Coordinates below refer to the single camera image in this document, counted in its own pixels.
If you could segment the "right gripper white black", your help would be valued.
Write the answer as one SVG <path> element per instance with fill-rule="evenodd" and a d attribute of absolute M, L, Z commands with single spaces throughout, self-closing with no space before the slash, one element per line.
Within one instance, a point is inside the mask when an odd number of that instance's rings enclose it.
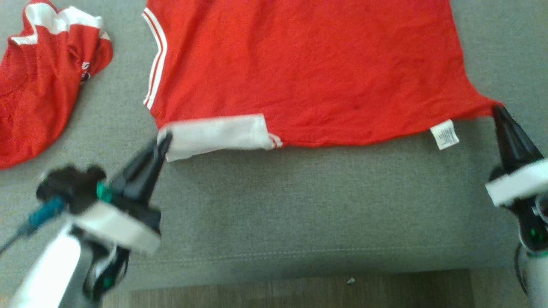
<path fill-rule="evenodd" d="M 503 174 L 485 184 L 492 203 L 518 219 L 519 239 L 530 254 L 547 253 L 548 163 L 507 109 L 492 109 Z"/>

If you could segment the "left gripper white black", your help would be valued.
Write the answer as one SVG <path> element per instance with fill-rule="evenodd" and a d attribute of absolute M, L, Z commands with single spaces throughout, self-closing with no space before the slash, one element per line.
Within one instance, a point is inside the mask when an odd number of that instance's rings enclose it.
<path fill-rule="evenodd" d="M 143 148 L 112 180 L 98 183 L 83 209 L 71 214 L 84 242 L 92 248 L 84 294 L 102 300 L 125 278 L 132 253 L 151 255 L 161 241 L 161 212 L 149 206 L 154 188 L 172 143 L 168 131 Z"/>

